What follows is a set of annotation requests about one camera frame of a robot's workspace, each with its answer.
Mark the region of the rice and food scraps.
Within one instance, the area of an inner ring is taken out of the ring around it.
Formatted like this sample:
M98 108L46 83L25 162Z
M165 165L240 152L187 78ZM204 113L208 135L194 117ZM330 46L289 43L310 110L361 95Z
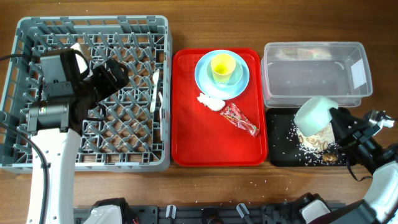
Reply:
M294 146L298 152L294 158L307 165L337 165L339 146L336 143L331 124L327 124L321 131L312 135L304 136L296 125L293 125L288 132L289 141L297 141Z

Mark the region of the mint green food bowl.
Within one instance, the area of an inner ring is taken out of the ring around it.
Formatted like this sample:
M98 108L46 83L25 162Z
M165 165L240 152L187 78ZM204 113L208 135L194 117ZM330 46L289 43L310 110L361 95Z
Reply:
M297 111L294 123L304 136L313 136L332 120L331 108L338 109L338 103L325 96L314 96Z

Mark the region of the white plastic spoon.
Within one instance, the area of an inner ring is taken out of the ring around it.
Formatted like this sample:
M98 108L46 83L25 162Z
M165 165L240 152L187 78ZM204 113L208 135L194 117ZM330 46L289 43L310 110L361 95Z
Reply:
M151 103L150 103L150 112L151 113L153 113L155 111L155 103L156 103L156 98L157 98L157 84L159 81L159 77L160 77L160 70L157 69L152 76L152 81L154 82L154 85L153 85L152 99L151 99Z

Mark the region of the white plastic fork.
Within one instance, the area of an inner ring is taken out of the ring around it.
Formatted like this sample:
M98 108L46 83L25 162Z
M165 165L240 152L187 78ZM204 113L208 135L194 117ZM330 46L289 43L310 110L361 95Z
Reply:
M159 100L160 100L160 108L159 108L159 129L160 129L160 140L163 141L163 96L161 92L158 92Z

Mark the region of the white napkin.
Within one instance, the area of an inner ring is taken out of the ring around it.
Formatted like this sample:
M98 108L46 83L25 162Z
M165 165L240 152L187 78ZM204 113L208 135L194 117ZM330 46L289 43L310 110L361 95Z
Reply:
M200 93L197 100L207 106L212 111L220 111L225 107L225 102L216 98L211 98L208 95Z

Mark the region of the red snack wrapper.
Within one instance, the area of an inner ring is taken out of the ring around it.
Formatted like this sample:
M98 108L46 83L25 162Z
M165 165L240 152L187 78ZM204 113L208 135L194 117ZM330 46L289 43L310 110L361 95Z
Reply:
M252 136L259 134L259 129L250 120L245 117L241 110L234 104L230 103L220 112L224 118L226 118L231 124L239 129L247 131Z

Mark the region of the yellow plastic cup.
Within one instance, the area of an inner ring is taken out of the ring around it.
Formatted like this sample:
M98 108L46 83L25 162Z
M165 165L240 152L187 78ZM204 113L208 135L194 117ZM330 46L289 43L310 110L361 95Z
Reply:
M218 83L226 83L236 68L236 61L226 53L215 55L210 62L213 78Z

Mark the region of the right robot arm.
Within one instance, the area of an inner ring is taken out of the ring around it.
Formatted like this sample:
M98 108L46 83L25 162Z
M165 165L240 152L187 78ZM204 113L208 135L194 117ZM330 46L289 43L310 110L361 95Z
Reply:
M393 127L395 119L384 111L372 110L359 119L334 107L301 107L294 122L304 134L315 134L330 124L347 165L361 164L372 180L363 199L334 211L321 198L304 196L299 212L305 222L387 223L391 220L397 211L397 145L383 149L373 137L383 127Z

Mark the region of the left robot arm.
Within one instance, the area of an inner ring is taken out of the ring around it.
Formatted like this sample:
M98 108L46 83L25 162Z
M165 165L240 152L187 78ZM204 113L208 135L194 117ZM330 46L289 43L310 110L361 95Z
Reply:
M28 223L73 223L75 162L88 112L129 83L127 68L110 58L90 68L76 49L40 56L43 100L26 116L33 171Z

